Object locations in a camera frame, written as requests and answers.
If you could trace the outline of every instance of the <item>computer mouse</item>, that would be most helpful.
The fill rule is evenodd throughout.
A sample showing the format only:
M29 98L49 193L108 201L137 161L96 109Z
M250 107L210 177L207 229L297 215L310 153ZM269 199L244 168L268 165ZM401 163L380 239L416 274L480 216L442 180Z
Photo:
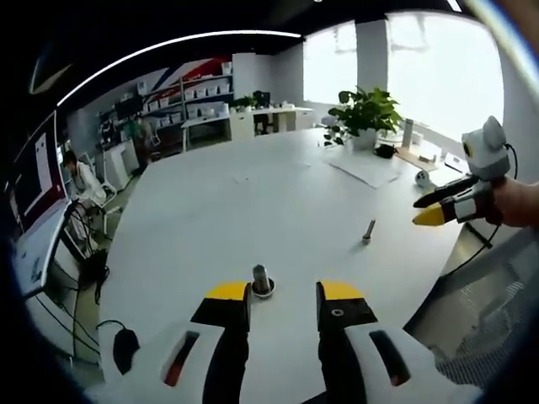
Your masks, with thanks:
M133 356L140 347L141 345L138 343L138 338L133 330L124 328L118 331L115 336L112 355L121 374L125 375L131 370Z

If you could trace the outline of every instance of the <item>paper sheet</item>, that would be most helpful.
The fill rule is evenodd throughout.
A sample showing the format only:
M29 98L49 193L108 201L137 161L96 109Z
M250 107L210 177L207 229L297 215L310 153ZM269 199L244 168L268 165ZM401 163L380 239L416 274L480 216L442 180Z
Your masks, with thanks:
M326 158L326 163L356 177L373 189L378 189L401 175L399 170L392 167L391 160L367 154L347 155L343 153Z

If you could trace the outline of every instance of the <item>black device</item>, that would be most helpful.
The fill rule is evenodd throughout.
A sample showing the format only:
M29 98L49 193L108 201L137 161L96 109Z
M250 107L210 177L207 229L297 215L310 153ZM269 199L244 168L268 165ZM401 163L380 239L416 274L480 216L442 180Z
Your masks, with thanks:
M118 120L130 118L139 114L140 112L142 112L142 97L137 94L131 98L128 98L125 101L116 103L115 111Z
M374 151L374 154L381 158L392 158L393 154L397 152L397 149L393 145L380 145Z
M253 97L259 107L268 108L270 106L270 93L264 91L255 91L253 93Z

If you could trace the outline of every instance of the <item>screw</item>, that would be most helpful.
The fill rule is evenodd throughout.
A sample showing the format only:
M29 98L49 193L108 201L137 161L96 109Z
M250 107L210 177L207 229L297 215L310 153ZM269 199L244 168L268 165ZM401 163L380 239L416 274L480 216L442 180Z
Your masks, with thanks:
M374 229L375 224L376 224L376 219L372 219L371 223L369 223L369 226L367 227L367 232L363 236L363 244L368 244L371 242L372 229Z

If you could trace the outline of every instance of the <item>person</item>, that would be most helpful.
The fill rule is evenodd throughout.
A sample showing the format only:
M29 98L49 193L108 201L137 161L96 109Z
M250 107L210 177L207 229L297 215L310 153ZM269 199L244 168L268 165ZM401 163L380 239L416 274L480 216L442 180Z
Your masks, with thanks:
M92 200L96 205L102 205L107 200L103 186L93 174L92 168L77 159L71 150L64 154L64 167L69 170L72 181L71 195L77 199Z
M509 177L494 183L494 204L486 219L493 225L539 227L539 183L528 185Z
M93 206L101 206L107 200L103 186L93 174L88 164L81 162L73 151L66 151L63 158L64 167L71 174L70 195L78 202L72 217L69 219L71 233L77 244L87 254L95 251L98 244L89 234L88 210Z
M152 160L152 127L141 116L137 116L125 124L125 130L135 145L139 166L146 168Z

